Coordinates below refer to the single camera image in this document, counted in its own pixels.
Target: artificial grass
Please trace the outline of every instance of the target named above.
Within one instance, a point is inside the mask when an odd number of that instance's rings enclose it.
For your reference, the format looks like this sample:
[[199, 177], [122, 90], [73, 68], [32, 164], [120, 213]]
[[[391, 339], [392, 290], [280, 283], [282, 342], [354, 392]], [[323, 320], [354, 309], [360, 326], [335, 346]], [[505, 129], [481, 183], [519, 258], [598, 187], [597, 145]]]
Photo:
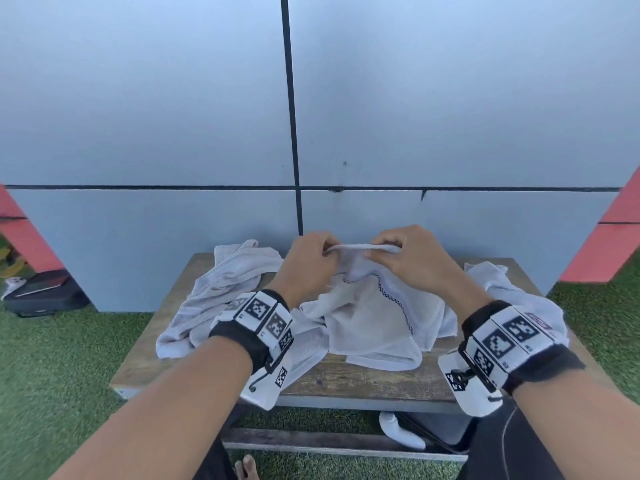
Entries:
[[[559, 283], [551, 298], [620, 389], [640, 403], [640, 252], [606, 285]], [[108, 389], [150, 314], [92, 307], [37, 321], [0, 312], [0, 477], [50, 476], [123, 404]], [[245, 427], [371, 433], [363, 411], [277, 408]], [[242, 452], [232, 452], [232, 459]], [[262, 480], [452, 479], [459, 464], [254, 452]]]

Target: black bag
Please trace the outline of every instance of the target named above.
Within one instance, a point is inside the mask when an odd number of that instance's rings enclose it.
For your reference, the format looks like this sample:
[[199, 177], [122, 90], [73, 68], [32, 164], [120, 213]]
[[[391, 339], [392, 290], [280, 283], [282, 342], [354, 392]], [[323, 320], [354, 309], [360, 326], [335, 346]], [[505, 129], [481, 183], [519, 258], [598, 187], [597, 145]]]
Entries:
[[56, 312], [77, 310], [89, 303], [89, 298], [66, 269], [38, 273], [4, 297], [4, 308], [21, 318], [44, 317]]

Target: black vertical line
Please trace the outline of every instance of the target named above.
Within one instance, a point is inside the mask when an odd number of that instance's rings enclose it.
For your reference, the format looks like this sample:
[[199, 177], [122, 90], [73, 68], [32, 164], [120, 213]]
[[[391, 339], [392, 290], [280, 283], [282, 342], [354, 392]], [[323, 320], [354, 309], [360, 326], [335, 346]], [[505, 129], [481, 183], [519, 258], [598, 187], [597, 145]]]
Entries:
[[291, 30], [289, 28], [289, 0], [280, 0], [282, 7], [282, 33], [284, 35], [284, 62], [287, 69], [287, 92], [289, 93], [289, 119], [291, 120], [291, 154], [293, 155], [293, 179], [296, 186], [296, 213], [298, 234], [304, 234], [302, 226], [302, 192], [298, 170], [298, 137], [296, 134], [296, 102], [293, 97], [293, 63], [291, 62]]

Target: bare foot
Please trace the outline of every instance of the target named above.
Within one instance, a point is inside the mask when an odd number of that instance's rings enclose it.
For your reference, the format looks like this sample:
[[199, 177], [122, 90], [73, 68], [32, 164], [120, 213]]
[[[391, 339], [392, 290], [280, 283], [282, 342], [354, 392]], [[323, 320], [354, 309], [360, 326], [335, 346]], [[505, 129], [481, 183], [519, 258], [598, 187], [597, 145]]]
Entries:
[[236, 475], [239, 480], [260, 480], [251, 455], [245, 455], [242, 461], [236, 461]]

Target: black pants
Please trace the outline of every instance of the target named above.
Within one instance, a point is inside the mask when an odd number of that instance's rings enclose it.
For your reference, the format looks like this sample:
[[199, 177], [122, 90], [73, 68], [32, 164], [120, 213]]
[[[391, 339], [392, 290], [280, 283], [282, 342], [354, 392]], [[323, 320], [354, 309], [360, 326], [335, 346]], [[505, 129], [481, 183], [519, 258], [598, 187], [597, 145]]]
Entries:
[[[237, 412], [234, 410], [230, 424]], [[229, 456], [216, 438], [194, 480], [235, 480]], [[478, 423], [469, 458], [458, 480], [560, 480], [564, 478], [515, 402]]]

